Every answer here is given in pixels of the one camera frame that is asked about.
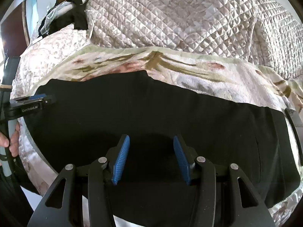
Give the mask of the person's left hand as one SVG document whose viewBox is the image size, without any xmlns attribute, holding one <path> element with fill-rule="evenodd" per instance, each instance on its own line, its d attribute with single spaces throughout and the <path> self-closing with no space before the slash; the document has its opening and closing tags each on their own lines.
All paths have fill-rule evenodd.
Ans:
<svg viewBox="0 0 303 227">
<path fill-rule="evenodd" d="M 3 148 L 9 148 L 12 157 L 16 157 L 19 154 L 19 137 L 20 137 L 20 124 L 17 121 L 15 131 L 8 139 L 3 133 L 0 133 L 0 146 Z"/>
</svg>

